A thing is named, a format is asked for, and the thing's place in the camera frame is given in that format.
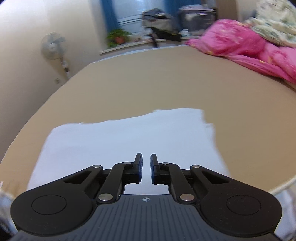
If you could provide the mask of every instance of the potted plant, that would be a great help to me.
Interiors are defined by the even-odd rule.
[[[108,47],[112,48],[117,45],[124,44],[129,40],[129,35],[131,35],[130,32],[125,31],[121,28],[112,30],[107,36]]]

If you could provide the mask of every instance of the storage box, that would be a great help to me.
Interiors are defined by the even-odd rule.
[[[216,11],[202,5],[187,5],[179,9],[179,18],[183,29],[192,36],[199,36],[216,20]]]

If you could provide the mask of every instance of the blue curtain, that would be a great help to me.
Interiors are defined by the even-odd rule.
[[[166,12],[174,17],[177,17],[179,8],[184,5],[201,4],[200,0],[164,0],[164,2]]]
[[[101,3],[105,15],[107,31],[110,32],[114,29],[120,28],[114,13],[112,0],[101,0]]]

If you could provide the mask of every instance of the pink bedding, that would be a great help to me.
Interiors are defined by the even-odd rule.
[[[218,20],[201,39],[186,44],[296,84],[296,48],[277,47],[240,22]]]

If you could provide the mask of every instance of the flower pot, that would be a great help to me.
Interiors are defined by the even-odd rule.
[[[125,43],[125,39],[124,39],[123,36],[116,37],[116,38],[115,38],[115,42],[116,42],[117,44],[124,44],[124,43]]]

